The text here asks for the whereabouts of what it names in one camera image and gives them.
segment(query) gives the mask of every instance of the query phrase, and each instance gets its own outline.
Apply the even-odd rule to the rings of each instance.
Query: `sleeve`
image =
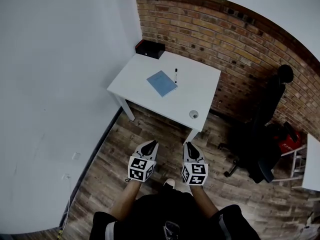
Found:
[[[89,240],[113,240],[116,221],[117,219],[108,213],[96,212],[93,216],[93,226]]]
[[[210,235],[222,240],[260,240],[257,232],[249,225],[238,205],[230,205],[209,219]]]

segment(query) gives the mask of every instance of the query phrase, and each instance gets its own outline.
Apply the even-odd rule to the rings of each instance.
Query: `wall outlet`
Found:
[[[63,181],[66,181],[66,180],[69,180],[69,179],[71,179],[71,176],[70,176],[70,174],[68,174],[68,173],[65,173],[64,175],[62,175],[62,178],[61,178]]]
[[[73,156],[72,156],[72,160],[79,160],[81,154],[80,153],[74,153]]]

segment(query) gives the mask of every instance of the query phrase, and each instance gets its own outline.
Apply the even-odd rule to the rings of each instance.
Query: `white cable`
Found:
[[[69,216],[69,210],[70,210],[70,199],[71,199],[71,176],[68,177],[68,180],[69,180],[69,192],[70,192],[70,196],[69,196],[69,200],[68,200],[68,210],[66,211],[66,217],[65,217],[65,220],[64,220],[64,226],[62,228],[62,232],[61,232],[61,236],[65,230],[65,227],[67,225],[67,219],[68,219],[68,216]]]

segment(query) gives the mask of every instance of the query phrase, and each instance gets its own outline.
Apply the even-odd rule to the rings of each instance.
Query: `white shoe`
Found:
[[[168,178],[163,185],[166,185],[166,184],[170,185],[172,189],[174,189],[176,182],[173,178]]]

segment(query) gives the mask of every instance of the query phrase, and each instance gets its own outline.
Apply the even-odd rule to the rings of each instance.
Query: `table top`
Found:
[[[308,133],[302,187],[320,191],[320,142]]]
[[[178,88],[161,97],[147,81],[159,71],[175,80]],[[108,87],[108,91],[199,132],[207,119],[220,70],[165,51],[160,59],[135,54]],[[198,112],[191,118],[191,110]]]

